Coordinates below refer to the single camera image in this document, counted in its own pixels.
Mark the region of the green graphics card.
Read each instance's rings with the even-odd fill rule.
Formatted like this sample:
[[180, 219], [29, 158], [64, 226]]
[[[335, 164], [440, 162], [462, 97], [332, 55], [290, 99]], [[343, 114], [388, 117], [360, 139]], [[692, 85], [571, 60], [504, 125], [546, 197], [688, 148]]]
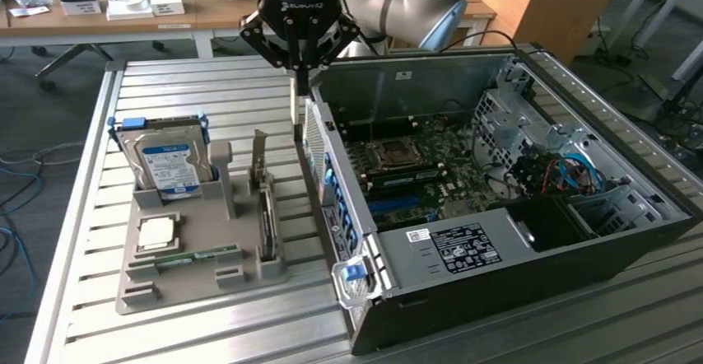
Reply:
[[260, 245], [258, 262], [260, 266], [274, 264], [280, 260], [276, 199], [272, 187], [272, 175], [268, 172], [266, 164], [267, 138], [268, 134], [256, 128], [252, 139], [252, 163], [248, 168], [250, 192], [259, 199]]

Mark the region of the wooden office desk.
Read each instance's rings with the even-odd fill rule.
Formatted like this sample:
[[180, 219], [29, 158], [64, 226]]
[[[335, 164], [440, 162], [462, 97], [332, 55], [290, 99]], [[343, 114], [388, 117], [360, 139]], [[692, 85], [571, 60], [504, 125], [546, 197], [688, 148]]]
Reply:
[[[194, 0], [190, 10], [196, 14], [194, 41], [199, 58], [214, 57], [212, 40], [235, 37], [239, 21], [256, 7], [256, 0]], [[468, 0], [456, 35], [451, 41], [487, 30], [496, 13], [480, 0]]]
[[13, 17], [15, 0], [0, 0], [0, 48], [67, 45], [61, 63], [91, 49], [103, 58], [101, 44], [156, 40], [194, 40], [196, 13], [194, 0], [184, 0], [187, 13], [147, 19], [109, 21], [103, 13], [68, 16], [56, 3], [35, 16]]

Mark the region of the plain white box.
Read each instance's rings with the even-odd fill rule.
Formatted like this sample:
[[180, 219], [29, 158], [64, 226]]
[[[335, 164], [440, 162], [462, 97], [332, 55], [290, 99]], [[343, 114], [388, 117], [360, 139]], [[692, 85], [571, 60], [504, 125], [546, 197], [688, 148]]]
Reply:
[[184, 14], [183, 0], [150, 0], [155, 16], [174, 16]]

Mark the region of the white flat box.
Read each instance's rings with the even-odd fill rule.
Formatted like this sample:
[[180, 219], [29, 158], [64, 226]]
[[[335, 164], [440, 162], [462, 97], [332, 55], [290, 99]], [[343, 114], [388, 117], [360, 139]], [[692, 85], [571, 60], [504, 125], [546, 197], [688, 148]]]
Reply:
[[109, 21], [124, 21], [124, 20], [144, 19], [144, 18], [152, 18], [152, 17], [154, 17], [154, 13], [152, 13], [151, 6], [132, 10], [128, 7], [109, 4], [107, 8], [107, 19]]

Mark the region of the metal CPU socket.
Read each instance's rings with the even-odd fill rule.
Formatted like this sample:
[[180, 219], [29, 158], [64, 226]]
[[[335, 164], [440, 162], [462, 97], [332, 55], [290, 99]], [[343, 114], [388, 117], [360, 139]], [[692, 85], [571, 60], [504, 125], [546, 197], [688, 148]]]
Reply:
[[370, 170], [391, 171], [426, 164], [426, 158], [411, 137], [374, 140], [366, 144], [364, 149]]

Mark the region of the hard disk with blue caddy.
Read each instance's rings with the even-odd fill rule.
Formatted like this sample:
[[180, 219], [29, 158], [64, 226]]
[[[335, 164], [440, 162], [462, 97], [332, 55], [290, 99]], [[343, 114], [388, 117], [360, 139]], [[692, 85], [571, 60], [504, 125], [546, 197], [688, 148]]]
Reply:
[[154, 189], [164, 201], [196, 197], [219, 177], [208, 160], [208, 117], [194, 114], [107, 120], [108, 133], [124, 154], [138, 189]]

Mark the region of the white box with black top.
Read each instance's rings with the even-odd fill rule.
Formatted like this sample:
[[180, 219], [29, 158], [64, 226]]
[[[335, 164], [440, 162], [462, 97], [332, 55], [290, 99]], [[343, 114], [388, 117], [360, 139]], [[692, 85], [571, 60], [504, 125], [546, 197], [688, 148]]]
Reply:
[[59, 0], [59, 4], [67, 16], [101, 13], [99, 0]]

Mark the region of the green motherboard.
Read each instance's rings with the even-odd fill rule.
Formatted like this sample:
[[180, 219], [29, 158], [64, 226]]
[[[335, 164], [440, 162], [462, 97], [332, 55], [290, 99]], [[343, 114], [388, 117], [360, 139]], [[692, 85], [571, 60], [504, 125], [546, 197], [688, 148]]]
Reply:
[[[488, 174], [498, 165], [475, 158], [478, 146], [476, 142], [471, 141], [475, 133], [467, 121], [451, 118], [446, 114], [426, 118], [407, 117], [343, 128], [343, 143], [367, 207], [368, 202], [379, 199], [403, 196], [420, 199], [420, 205], [416, 207], [383, 214], [371, 213], [380, 232], [447, 219], [443, 218], [442, 207], [450, 201], [464, 200], [472, 208], [472, 213], [476, 213], [488, 210], [491, 205], [502, 200], [515, 198], [512, 185], [503, 178]], [[412, 138], [426, 158], [426, 164], [400, 170], [370, 170], [366, 144], [374, 140], [399, 137]], [[443, 171], [443, 177], [432, 182], [383, 189], [372, 189], [367, 185], [370, 175], [430, 169]]]

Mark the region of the blue expansion slot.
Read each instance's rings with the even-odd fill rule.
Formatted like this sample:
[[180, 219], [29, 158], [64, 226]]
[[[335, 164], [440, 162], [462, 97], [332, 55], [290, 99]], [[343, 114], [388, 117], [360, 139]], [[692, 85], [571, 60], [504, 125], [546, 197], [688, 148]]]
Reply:
[[379, 199], [368, 202], [368, 209], [372, 214], [395, 212], [404, 208], [412, 208], [420, 205], [420, 199], [415, 196], [403, 196], [398, 198]]

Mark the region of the wooden cabinet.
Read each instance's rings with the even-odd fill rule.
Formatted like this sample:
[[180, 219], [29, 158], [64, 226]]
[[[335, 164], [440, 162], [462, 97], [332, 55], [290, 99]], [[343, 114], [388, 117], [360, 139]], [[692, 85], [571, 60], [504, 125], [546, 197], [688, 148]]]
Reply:
[[518, 43], [540, 44], [570, 64], [587, 40], [592, 24], [610, 0], [482, 0], [496, 16], [482, 43], [506, 44], [506, 33]]

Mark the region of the silver CPU chip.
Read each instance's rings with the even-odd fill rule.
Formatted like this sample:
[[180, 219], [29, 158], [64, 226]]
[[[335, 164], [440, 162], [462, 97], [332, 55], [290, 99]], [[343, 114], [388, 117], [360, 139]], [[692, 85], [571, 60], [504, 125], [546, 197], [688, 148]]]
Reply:
[[175, 221], [168, 217], [147, 219], [140, 224], [139, 251], [162, 249], [174, 241]]

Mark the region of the silver power supply unit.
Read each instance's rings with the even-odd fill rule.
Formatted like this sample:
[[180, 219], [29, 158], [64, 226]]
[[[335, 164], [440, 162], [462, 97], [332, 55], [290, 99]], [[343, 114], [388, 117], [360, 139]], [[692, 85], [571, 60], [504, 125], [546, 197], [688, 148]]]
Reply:
[[392, 286], [403, 293], [536, 257], [506, 208], [386, 231], [378, 239]]

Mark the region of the grey parts rack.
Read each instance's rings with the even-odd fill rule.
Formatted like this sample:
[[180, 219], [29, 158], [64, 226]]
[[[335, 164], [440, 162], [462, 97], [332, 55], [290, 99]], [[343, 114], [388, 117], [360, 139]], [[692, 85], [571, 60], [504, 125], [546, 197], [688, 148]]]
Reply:
[[[276, 215], [280, 260], [260, 266], [259, 199], [250, 192], [248, 169], [246, 175], [220, 173], [218, 180], [203, 184], [203, 193], [191, 198], [164, 201], [155, 190], [135, 190], [116, 312], [128, 315], [286, 282], [290, 275], [278, 201]], [[162, 249], [139, 251], [140, 224], [158, 217], [175, 221], [174, 241]], [[192, 264], [128, 267], [133, 261], [224, 245], [238, 245], [240, 250]]]

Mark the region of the white table leg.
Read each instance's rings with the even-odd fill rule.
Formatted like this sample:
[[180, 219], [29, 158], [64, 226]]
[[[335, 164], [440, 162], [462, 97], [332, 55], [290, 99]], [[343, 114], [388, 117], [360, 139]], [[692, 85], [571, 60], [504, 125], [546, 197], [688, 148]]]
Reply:
[[682, 81], [688, 78], [692, 74], [695, 67], [703, 61], [703, 40], [699, 42], [691, 54], [686, 57], [684, 61], [679, 65], [678, 69], [671, 75], [675, 81]]

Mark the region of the white metal desk frame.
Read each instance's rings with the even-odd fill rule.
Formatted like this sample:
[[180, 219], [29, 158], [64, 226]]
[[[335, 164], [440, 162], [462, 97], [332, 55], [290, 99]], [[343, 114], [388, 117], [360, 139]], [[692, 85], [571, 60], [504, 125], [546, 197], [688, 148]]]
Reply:
[[[631, 0], [627, 5], [624, 13], [615, 21], [614, 28], [610, 30], [608, 35], [600, 38], [599, 50], [606, 50], [612, 47], [626, 29], [626, 26], [630, 24], [632, 18], [635, 17], [638, 11], [644, 5], [646, 0]], [[631, 37], [631, 47], [634, 49], [643, 49], [647, 43], [650, 42], [651, 37], [659, 30], [662, 24], [664, 23], [668, 14], [674, 11], [678, 0], [662, 0], [659, 4], [654, 7], [654, 10], [648, 13], [644, 18], [639, 29]]]

